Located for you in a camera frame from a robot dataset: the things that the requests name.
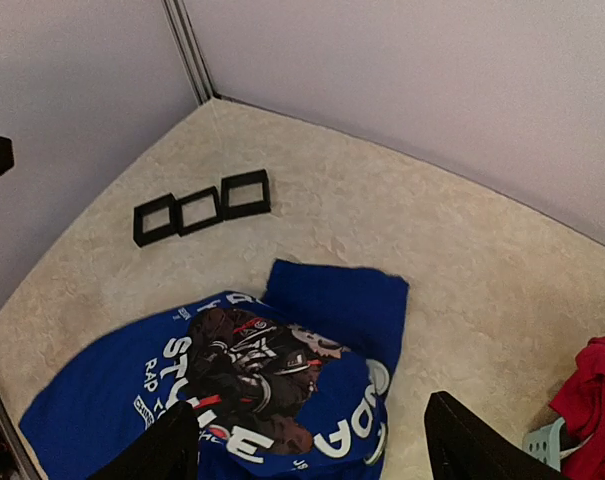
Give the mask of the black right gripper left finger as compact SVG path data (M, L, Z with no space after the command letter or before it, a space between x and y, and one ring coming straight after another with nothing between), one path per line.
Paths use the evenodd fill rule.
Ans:
M179 401L89 479L196 479L198 437L194 409L186 401Z

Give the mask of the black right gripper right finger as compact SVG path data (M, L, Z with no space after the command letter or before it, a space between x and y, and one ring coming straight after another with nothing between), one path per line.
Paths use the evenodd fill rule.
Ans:
M435 480L564 477L511 444L446 391L430 395L424 425Z

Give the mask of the blue printed t-shirt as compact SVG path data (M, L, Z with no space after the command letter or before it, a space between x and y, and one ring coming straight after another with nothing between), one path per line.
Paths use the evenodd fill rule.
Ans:
M199 423L202 479L377 479L408 283L276 261L262 297L223 291L77 354L19 426L51 479L85 479L176 404Z

